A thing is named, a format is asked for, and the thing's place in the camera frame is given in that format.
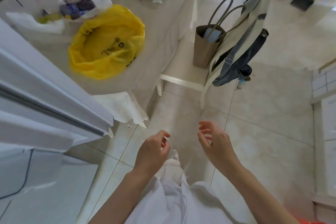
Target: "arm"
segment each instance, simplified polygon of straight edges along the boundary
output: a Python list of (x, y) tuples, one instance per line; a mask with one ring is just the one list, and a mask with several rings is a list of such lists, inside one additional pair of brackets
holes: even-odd
[(212, 164), (238, 190), (258, 224), (298, 224), (238, 160), (230, 138), (216, 123), (201, 121), (199, 142)]
[(136, 156), (134, 168), (107, 199), (88, 224), (122, 224), (139, 202), (141, 192), (168, 158), (170, 145), (161, 130), (145, 140)]

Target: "forearm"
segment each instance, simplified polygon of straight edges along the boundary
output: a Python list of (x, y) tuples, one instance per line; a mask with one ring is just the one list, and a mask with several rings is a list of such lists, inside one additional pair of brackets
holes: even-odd
[(259, 224), (299, 223), (245, 167), (237, 167), (227, 178), (242, 195)]
[(150, 178), (135, 171), (125, 175), (122, 182), (88, 224), (122, 224), (137, 205), (141, 192)]

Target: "chair backrest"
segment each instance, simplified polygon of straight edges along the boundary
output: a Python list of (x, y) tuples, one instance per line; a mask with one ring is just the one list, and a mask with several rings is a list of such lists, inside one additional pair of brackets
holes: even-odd
[[(209, 74), (207, 77), (206, 85), (209, 86), (210, 84), (212, 84), (212, 82), (220, 75), (225, 59), (212, 71), (212, 67), (215, 64), (215, 62), (219, 59), (219, 57), (222, 54), (224, 54), (237, 44), (238, 40), (246, 32), (248, 27), (252, 23), (254, 23), (254, 21), (259, 15), (267, 13), (270, 1), (271, 0), (260, 0), (255, 9), (249, 13), (249, 17), (241, 25), (239, 25), (233, 31), (229, 32), (228, 35), (224, 38), (222, 44), (218, 47), (214, 57), (210, 62)], [(238, 25), (242, 20), (244, 20), (246, 16), (247, 12), (243, 12), (237, 19), (237, 21), (233, 24), (233, 27), (235, 25)], [(256, 20), (250, 34), (248, 35), (245, 42), (242, 44), (242, 46), (239, 48), (236, 55), (234, 56), (233, 62), (236, 61), (240, 56), (242, 56), (242, 54), (246, 52), (248, 48), (250, 48), (250, 46), (259, 36), (261, 30), (263, 29), (263, 26), (264, 26), (264, 20), (262, 19)]]

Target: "chair leg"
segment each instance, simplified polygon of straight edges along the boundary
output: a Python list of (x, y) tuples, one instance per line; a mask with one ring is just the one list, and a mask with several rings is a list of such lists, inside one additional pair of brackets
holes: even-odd
[(204, 110), (204, 108), (205, 108), (205, 99), (206, 99), (206, 96), (207, 96), (209, 86), (210, 86), (210, 84), (206, 83), (203, 90), (202, 90), (202, 93), (201, 93), (201, 110)]
[(163, 80), (160, 79), (160, 81), (158, 82), (158, 84), (156, 85), (157, 88), (157, 94), (162, 97), (162, 91), (163, 91)]

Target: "hand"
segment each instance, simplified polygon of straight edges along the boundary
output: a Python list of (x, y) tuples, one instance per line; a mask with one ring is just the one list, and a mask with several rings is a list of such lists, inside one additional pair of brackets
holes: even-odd
[(169, 142), (165, 137), (170, 137), (170, 134), (160, 130), (143, 142), (136, 156), (134, 172), (151, 179), (160, 170), (170, 151)]
[(242, 165), (233, 150), (229, 135), (212, 121), (200, 121), (199, 124), (198, 139), (210, 162), (226, 177), (234, 173)]

